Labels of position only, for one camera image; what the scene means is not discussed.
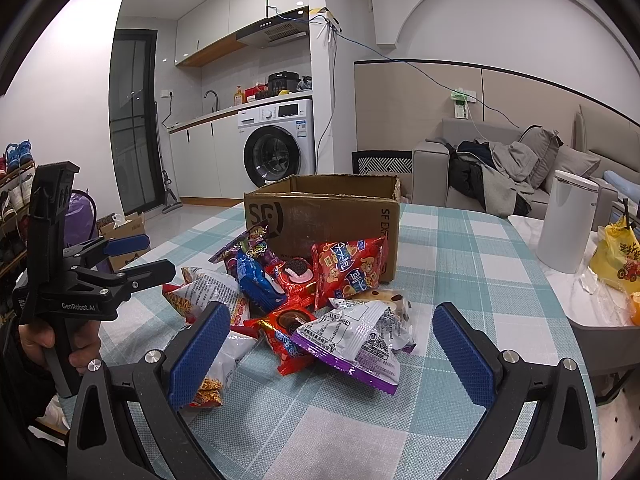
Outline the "person's left hand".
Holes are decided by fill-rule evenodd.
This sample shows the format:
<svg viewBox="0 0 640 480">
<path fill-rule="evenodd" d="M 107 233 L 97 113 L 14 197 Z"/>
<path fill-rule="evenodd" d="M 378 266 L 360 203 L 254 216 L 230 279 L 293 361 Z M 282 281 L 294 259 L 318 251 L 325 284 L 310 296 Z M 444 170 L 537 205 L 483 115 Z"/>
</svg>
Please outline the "person's left hand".
<svg viewBox="0 0 640 480">
<path fill-rule="evenodd" d="M 100 326 L 99 321 L 88 321 L 73 333 L 72 348 L 74 351 L 68 360 L 79 374 L 84 374 L 88 364 L 100 357 L 102 344 L 99 336 Z M 24 324 L 18 326 L 18 332 L 26 356 L 38 365 L 48 368 L 44 352 L 52 349 L 55 344 L 52 328 L 47 324 Z"/>
</svg>

